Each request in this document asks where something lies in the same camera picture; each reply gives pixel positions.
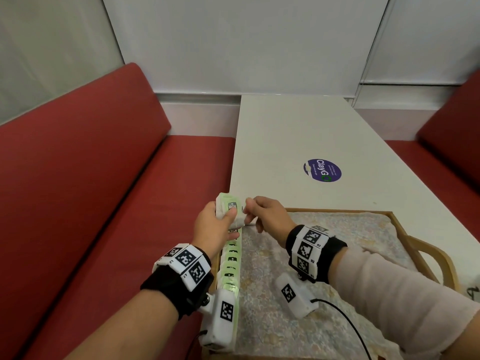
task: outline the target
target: purple sticker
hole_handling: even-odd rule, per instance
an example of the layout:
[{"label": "purple sticker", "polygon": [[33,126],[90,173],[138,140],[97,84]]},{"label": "purple sticker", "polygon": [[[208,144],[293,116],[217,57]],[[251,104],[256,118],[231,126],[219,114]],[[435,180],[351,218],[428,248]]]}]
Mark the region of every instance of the purple sticker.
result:
[{"label": "purple sticker", "polygon": [[320,182],[335,182],[342,176],[340,168],[325,159],[310,159],[303,164],[303,170],[314,180]]}]

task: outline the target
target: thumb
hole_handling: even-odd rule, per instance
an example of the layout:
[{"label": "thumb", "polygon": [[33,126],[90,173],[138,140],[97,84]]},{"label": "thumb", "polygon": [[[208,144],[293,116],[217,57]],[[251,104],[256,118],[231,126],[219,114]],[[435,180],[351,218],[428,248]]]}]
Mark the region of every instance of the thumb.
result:
[{"label": "thumb", "polygon": [[254,216],[261,217],[265,208],[259,206],[255,199],[247,198],[245,201],[246,210]]},{"label": "thumb", "polygon": [[226,225],[226,228],[228,229],[230,225],[235,221],[235,218],[237,217],[237,209],[236,208],[230,208],[226,213],[225,216],[222,218],[222,222]]}]

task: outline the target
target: red seat cushion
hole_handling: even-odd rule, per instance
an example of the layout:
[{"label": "red seat cushion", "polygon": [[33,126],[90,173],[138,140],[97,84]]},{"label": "red seat cushion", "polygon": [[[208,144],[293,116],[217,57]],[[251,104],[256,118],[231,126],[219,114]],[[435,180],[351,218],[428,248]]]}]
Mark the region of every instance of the red seat cushion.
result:
[{"label": "red seat cushion", "polygon": [[418,132],[442,160],[480,187],[480,69]]},{"label": "red seat cushion", "polygon": [[480,242],[480,195],[417,141],[387,144]]},{"label": "red seat cushion", "polygon": [[0,126],[0,354],[32,333],[170,123],[129,64]]},{"label": "red seat cushion", "polygon": [[[177,243],[191,242],[198,213],[229,191],[234,146],[232,138],[165,139],[26,359],[63,359],[138,293],[160,256]],[[198,313],[182,318],[161,358],[183,359],[200,322]]]}]

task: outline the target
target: table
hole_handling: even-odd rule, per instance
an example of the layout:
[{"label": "table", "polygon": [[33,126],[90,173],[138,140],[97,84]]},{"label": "table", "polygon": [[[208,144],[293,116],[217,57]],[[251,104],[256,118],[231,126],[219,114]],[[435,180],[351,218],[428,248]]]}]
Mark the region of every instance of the table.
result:
[{"label": "table", "polygon": [[409,235],[450,255],[464,289],[480,283],[480,244],[341,97],[242,96],[230,192],[285,207],[393,211]]}]

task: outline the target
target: person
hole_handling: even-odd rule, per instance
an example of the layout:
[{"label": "person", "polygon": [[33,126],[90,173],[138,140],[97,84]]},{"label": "person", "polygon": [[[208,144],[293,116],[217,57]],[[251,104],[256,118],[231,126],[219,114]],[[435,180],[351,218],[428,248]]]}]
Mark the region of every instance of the person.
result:
[{"label": "person", "polygon": [[[244,213],[246,224],[258,218],[258,232],[267,232],[283,248],[298,227],[274,199],[248,198]],[[232,208],[217,219],[215,203],[208,203],[195,221],[192,245],[213,258],[238,237],[228,233],[236,216]],[[343,300],[400,346],[405,359],[480,359],[479,303],[361,248],[341,248],[327,277]],[[156,359],[178,319],[167,296],[143,289],[66,359]]]}]

